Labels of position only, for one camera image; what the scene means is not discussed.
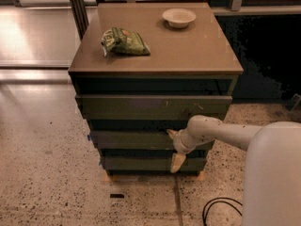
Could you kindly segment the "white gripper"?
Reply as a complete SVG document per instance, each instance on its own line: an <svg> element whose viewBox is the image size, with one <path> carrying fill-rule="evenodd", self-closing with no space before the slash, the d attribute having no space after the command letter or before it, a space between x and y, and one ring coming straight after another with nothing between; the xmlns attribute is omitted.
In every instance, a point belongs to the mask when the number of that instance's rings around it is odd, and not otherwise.
<svg viewBox="0 0 301 226"><path fill-rule="evenodd" d="M176 173L181 169L181 166L186 159L186 154L193 151L193 138L186 129L180 131L167 129L166 132L173 140L173 146L177 151L177 153L172 155L170 166L170 172Z"/></svg>

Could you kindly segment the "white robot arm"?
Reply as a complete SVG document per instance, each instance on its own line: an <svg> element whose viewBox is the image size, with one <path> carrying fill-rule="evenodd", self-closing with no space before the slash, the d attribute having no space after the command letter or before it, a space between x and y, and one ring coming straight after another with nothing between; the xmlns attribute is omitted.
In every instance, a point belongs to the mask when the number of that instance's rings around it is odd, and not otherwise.
<svg viewBox="0 0 301 226"><path fill-rule="evenodd" d="M246 151L242 226L301 226L300 123L243 125L196 115L167 133L176 150L173 173L196 147L216 139Z"/></svg>

